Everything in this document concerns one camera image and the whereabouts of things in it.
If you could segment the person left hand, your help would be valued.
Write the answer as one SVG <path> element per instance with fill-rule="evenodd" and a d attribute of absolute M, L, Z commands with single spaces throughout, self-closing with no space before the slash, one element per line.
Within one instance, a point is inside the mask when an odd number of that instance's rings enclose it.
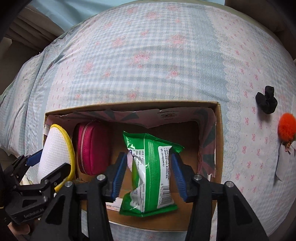
<path fill-rule="evenodd" d="M 30 233 L 30 226 L 28 224 L 17 225 L 14 223 L 9 223 L 8 228 L 16 237 L 18 235 L 28 235 Z"/>

